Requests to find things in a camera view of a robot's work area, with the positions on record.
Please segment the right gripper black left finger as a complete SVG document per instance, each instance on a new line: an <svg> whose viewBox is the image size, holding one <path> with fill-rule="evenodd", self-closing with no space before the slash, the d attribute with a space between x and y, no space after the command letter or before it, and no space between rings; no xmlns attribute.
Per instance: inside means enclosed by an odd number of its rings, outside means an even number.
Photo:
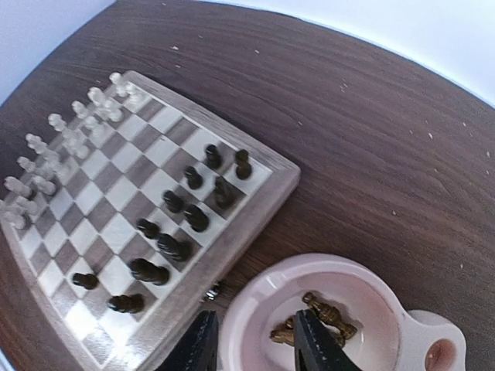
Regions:
<svg viewBox="0 0 495 371"><path fill-rule="evenodd" d="M215 371L219 321L215 311L201 311L155 371Z"/></svg>

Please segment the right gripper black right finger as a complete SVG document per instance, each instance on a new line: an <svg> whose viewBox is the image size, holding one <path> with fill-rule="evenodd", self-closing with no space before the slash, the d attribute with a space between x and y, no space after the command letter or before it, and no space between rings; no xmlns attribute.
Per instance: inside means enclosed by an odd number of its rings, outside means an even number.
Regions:
<svg viewBox="0 0 495 371"><path fill-rule="evenodd" d="M305 313L295 314L295 369L308 371L360 371L360 368Z"/></svg>

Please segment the dark tall chess piece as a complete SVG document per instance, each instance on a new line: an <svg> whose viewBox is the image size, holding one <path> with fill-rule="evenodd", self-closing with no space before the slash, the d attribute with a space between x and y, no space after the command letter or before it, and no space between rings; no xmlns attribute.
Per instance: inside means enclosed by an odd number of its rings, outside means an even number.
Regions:
<svg viewBox="0 0 495 371"><path fill-rule="evenodd" d="M179 262L189 260L192 253L192 247L189 241L177 240L167 233L160 233L158 235L156 245L162 254Z"/></svg>

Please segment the dark pawn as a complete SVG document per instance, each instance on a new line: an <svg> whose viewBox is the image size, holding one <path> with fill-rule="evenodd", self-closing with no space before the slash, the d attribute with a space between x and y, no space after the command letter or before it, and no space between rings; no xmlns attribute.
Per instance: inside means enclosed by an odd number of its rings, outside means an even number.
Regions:
<svg viewBox="0 0 495 371"><path fill-rule="evenodd" d="M217 170L222 166L223 158L216 145L208 144L205 147L204 153L206 156L204 164L208 168Z"/></svg>

